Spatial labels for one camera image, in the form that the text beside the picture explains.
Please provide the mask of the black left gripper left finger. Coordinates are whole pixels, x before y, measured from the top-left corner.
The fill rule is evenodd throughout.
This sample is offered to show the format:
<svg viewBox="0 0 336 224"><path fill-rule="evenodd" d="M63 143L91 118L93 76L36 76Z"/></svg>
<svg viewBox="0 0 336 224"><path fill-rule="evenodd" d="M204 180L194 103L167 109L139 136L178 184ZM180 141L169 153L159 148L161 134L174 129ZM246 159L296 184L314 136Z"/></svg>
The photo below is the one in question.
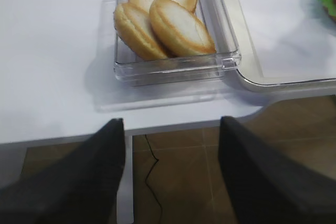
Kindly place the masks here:
<svg viewBox="0 0 336 224"><path fill-rule="evenodd" d="M1 189L1 223L108 223L124 170L112 119L66 157Z"/></svg>

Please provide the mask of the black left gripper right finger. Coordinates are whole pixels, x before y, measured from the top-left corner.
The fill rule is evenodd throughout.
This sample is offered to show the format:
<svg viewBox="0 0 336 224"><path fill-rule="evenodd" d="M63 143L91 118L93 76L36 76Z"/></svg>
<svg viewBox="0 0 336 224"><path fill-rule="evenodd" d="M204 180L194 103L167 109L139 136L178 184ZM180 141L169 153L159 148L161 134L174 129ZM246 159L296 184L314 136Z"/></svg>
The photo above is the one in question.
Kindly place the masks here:
<svg viewBox="0 0 336 224"><path fill-rule="evenodd" d="M267 145L231 116L218 161L238 223L335 223L335 180Z"/></svg>

